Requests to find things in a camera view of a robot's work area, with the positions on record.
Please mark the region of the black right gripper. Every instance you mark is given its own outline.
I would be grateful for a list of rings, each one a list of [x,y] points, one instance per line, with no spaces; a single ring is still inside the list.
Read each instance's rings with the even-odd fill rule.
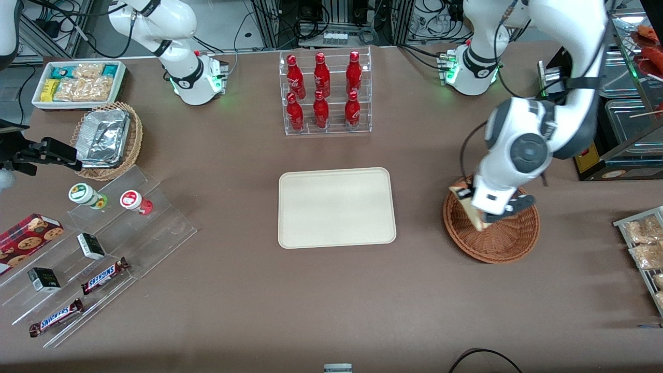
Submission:
[[[41,146],[23,135],[30,126],[1,120],[1,163],[2,168],[35,176],[38,164],[48,164],[45,155],[54,157],[51,164],[62,165],[73,171],[81,171],[81,162],[76,159],[77,151],[72,146],[54,138],[44,138],[44,154]]]

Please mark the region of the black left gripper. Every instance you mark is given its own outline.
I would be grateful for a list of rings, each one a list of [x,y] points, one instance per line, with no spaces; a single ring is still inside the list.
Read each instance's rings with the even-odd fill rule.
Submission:
[[[505,210],[500,215],[491,214],[488,212],[479,212],[478,209],[471,205],[474,192],[471,188],[456,188],[455,197],[461,203],[465,213],[469,216],[477,215],[483,216],[485,224],[493,224],[496,221],[518,214],[535,204],[536,199],[531,194],[514,194],[505,206]]]

